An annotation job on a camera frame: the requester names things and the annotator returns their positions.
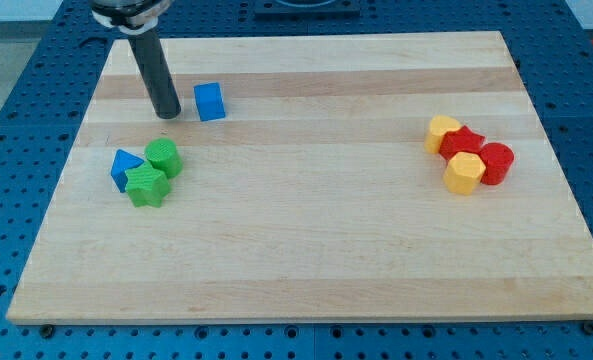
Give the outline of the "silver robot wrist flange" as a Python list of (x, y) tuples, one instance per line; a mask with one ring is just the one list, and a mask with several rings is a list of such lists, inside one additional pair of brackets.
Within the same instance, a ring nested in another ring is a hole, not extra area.
[(90, 0), (89, 5), (93, 18), (102, 26), (140, 35), (158, 25), (171, 0)]

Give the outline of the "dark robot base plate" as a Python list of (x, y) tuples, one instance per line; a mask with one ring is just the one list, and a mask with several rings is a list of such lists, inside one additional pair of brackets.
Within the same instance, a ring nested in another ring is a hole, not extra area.
[(254, 2), (256, 19), (278, 17), (317, 17), (360, 14), (360, 0), (257, 0)]

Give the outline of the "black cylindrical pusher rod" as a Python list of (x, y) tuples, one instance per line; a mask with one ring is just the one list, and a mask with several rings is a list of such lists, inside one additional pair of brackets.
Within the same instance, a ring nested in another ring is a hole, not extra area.
[(129, 35), (128, 42), (155, 114), (162, 119), (175, 118), (181, 105), (156, 29)]

